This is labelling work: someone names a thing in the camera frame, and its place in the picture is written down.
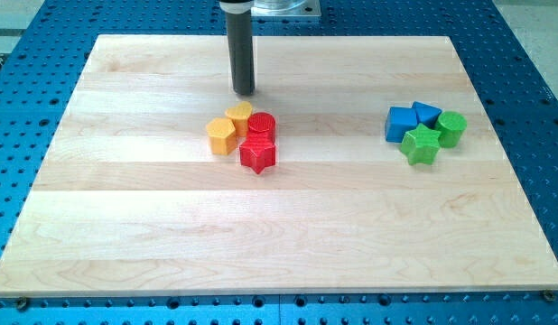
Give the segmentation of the clear robot base plate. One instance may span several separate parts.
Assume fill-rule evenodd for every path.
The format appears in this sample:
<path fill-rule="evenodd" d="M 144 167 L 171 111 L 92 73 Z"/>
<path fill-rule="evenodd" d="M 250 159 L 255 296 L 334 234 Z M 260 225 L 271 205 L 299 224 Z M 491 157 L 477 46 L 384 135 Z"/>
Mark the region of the clear robot base plate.
<path fill-rule="evenodd" d="M 253 16 L 266 17 L 320 17 L 320 0 L 255 0 Z"/>

